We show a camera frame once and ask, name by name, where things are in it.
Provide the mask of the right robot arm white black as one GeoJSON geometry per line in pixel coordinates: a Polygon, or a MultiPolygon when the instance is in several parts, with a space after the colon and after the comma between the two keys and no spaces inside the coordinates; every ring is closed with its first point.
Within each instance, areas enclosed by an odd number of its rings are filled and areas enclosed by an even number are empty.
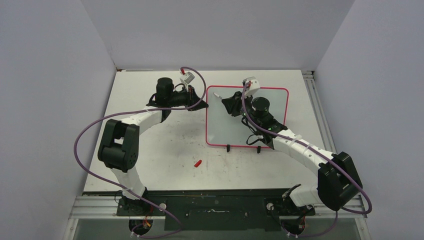
{"type": "Polygon", "coordinates": [[[354,198],[363,185],[351,156],[319,148],[287,126],[269,112],[270,102],[265,97],[243,97],[240,91],[229,98],[222,98],[227,113],[241,117],[258,141],[273,150],[280,151],[296,160],[317,177],[312,185],[296,184],[283,195],[283,209],[296,214],[305,206],[323,204],[338,211],[354,198]]]}

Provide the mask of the pink framed whiteboard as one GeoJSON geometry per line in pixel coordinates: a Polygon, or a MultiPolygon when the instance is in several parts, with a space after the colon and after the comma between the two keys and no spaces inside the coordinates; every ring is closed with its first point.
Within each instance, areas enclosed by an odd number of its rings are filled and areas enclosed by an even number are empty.
{"type": "MultiPolygon", "coordinates": [[[[222,100],[213,95],[217,93],[223,99],[230,98],[237,91],[242,91],[242,86],[211,85],[207,88],[206,102],[206,143],[215,147],[245,147],[246,140],[253,142],[256,138],[250,137],[253,133],[241,123],[242,117],[229,115],[222,104],[222,100]]],[[[264,97],[270,101],[269,112],[281,124],[286,123],[289,101],[289,90],[283,87],[261,87],[254,97],[264,97]]]]}

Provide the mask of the red marker cap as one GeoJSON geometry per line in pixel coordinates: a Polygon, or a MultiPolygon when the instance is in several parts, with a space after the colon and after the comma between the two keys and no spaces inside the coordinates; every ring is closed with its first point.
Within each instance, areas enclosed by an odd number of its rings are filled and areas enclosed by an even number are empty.
{"type": "Polygon", "coordinates": [[[199,161],[197,161],[195,164],[194,164],[194,167],[195,168],[198,168],[201,164],[202,164],[202,160],[200,159],[199,161]]]}

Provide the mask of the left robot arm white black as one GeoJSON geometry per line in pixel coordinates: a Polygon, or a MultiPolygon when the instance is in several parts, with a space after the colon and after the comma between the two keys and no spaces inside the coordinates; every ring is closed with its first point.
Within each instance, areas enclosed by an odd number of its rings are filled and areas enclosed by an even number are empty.
{"type": "Polygon", "coordinates": [[[174,108],[180,107],[192,112],[208,107],[190,84],[194,78],[191,72],[184,73],[180,77],[181,90],[175,90],[170,78],[159,78],[156,92],[150,97],[143,112],[121,120],[110,119],[105,123],[97,157],[111,169],[121,185],[120,204],[124,210],[131,210],[141,216],[152,209],[146,199],[148,190],[135,167],[140,135],[150,127],[164,122],[174,108]]]}

